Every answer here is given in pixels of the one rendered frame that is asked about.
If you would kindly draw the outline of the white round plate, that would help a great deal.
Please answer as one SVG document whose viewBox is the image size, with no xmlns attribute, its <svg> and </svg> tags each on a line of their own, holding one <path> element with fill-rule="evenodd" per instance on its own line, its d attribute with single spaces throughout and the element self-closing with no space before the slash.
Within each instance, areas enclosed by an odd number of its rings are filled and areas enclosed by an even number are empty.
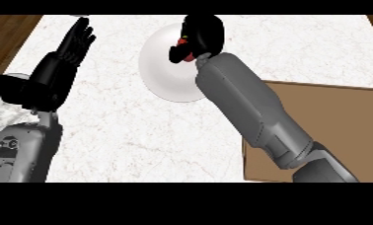
<svg viewBox="0 0 373 225">
<path fill-rule="evenodd" d="M 147 89 L 161 99 L 190 103 L 200 100 L 203 94 L 195 84 L 195 63 L 169 61 L 169 47 L 177 44 L 180 34 L 180 24 L 155 31 L 140 51 L 139 70 Z"/>
</svg>

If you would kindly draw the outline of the red bell pepper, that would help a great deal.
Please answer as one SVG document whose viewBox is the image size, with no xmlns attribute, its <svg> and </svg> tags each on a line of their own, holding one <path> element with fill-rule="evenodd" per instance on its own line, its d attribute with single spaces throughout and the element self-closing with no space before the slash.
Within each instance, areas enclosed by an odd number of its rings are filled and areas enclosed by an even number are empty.
<svg viewBox="0 0 373 225">
<path fill-rule="evenodd" d="M 181 45 L 181 44 L 186 44 L 187 43 L 187 37 L 181 37 L 180 39 L 178 39 L 178 43 L 177 43 L 177 45 Z M 184 58 L 184 62 L 192 62 L 195 60 L 195 57 L 193 57 L 193 55 L 192 55 L 192 53 L 186 56 L 186 58 Z"/>
</svg>

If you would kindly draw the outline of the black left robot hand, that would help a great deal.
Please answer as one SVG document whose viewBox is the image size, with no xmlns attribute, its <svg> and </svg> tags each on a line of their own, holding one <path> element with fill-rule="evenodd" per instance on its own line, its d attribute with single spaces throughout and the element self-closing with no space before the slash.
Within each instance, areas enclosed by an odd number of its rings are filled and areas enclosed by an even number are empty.
<svg viewBox="0 0 373 225">
<path fill-rule="evenodd" d="M 69 28 L 62 44 L 40 61 L 28 79 L 0 75 L 0 100 L 26 110 L 55 112 L 72 86 L 77 68 L 96 39 L 88 19 L 80 18 Z"/>
</svg>

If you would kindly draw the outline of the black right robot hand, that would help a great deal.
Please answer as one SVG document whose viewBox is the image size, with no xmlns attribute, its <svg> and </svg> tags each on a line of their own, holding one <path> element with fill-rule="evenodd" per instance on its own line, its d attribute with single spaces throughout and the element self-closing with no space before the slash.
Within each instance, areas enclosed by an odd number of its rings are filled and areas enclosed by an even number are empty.
<svg viewBox="0 0 373 225">
<path fill-rule="evenodd" d="M 183 21 L 180 38 L 186 44 L 169 48 L 169 61 L 178 64 L 192 53 L 198 58 L 202 54 L 217 55 L 224 46 L 224 26 L 214 15 L 187 15 Z"/>
</svg>

